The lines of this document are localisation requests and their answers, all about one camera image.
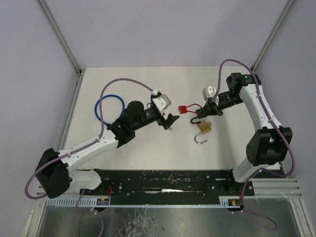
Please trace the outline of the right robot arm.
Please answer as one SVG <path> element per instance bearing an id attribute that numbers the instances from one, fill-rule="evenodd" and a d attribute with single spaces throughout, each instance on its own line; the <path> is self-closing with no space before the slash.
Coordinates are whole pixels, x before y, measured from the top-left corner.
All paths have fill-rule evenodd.
<path id="1" fill-rule="evenodd" d="M 233 169 L 234 180 L 245 182 L 256 170 L 267 169 L 284 161 L 292 139 L 291 128 L 275 117 L 256 75 L 232 73 L 226 83 L 228 91 L 215 94 L 215 87 L 203 89 L 205 105 L 197 111 L 198 118 L 221 116 L 223 110 L 243 103 L 253 122 L 255 133 L 246 146 L 246 157 Z"/>

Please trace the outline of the black padlock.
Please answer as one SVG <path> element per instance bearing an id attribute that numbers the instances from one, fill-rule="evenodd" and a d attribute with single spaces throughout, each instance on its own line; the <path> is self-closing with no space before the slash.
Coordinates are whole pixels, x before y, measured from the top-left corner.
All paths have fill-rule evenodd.
<path id="1" fill-rule="evenodd" d="M 191 124 L 199 124 L 201 123 L 200 118 L 199 117 L 194 117 L 190 120 Z"/>

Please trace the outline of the red cable padlock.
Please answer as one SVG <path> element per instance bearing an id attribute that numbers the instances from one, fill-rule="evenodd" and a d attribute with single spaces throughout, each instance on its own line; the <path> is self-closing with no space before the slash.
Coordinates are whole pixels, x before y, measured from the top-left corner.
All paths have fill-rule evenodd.
<path id="1" fill-rule="evenodd" d="M 179 114 L 187 114 L 187 113 L 192 113 L 192 114 L 196 114 L 196 115 L 199 115 L 198 112 L 196 111 L 193 111 L 193 110 L 189 110 L 190 107 L 192 106 L 197 106 L 199 107 L 200 109 L 202 109 L 202 106 L 197 104 L 197 103 L 193 103 L 193 104 L 190 104 L 188 106 L 186 105 L 181 105 L 181 106 L 178 106 L 178 112 Z"/>

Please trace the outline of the blue cable lock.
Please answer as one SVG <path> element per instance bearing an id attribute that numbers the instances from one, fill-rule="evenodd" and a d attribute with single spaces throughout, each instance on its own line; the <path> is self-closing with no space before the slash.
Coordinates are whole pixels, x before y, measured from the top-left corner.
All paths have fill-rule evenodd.
<path id="1" fill-rule="evenodd" d="M 99 112 L 99 100 L 96 101 L 93 107 L 93 124 L 101 125 L 101 116 Z M 102 97 L 102 114 L 104 125 L 113 123 L 115 120 L 122 116 L 122 113 L 125 109 L 124 100 L 118 96 L 109 94 Z"/>

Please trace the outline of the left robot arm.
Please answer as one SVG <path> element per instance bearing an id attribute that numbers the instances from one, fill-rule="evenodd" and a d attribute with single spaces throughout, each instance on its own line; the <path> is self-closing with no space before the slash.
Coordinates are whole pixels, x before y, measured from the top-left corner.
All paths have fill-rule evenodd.
<path id="1" fill-rule="evenodd" d="M 57 198 L 67 190 L 95 190 L 102 183 L 99 173 L 92 170 L 79 170 L 79 167 L 93 158 L 117 149 L 135 137 L 135 131 L 157 122 L 165 130 L 179 118 L 156 107 L 154 102 L 145 109 L 140 101 L 130 102 L 123 115 L 108 125 L 100 135 L 68 150 L 46 150 L 36 170 L 36 178 L 49 198 Z"/>

